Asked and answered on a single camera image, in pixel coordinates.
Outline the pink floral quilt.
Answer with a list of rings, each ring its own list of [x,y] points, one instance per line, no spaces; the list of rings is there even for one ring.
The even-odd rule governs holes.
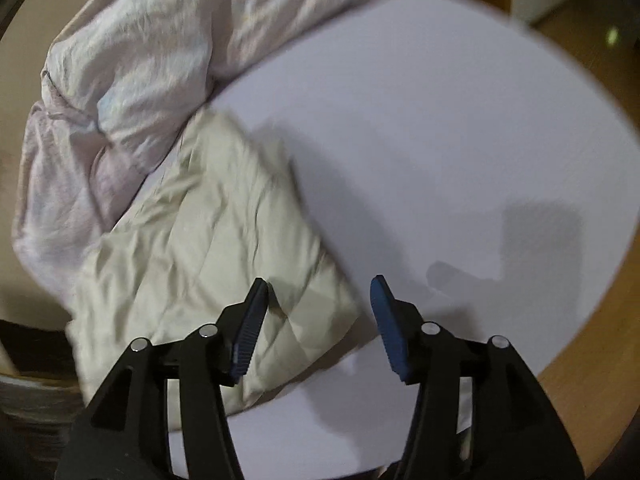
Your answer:
[[[214,90],[368,0],[89,0],[52,41],[18,170],[12,245],[68,304],[86,250]]]

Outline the beige puffer jacket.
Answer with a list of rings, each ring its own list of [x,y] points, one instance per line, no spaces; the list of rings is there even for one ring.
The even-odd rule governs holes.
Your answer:
[[[283,146],[260,146],[230,115],[200,110],[163,179],[79,270],[67,337],[84,397],[130,341],[180,340],[243,300],[256,278],[276,303],[246,375],[222,390],[231,414],[312,367],[347,335],[359,306],[307,221]]]

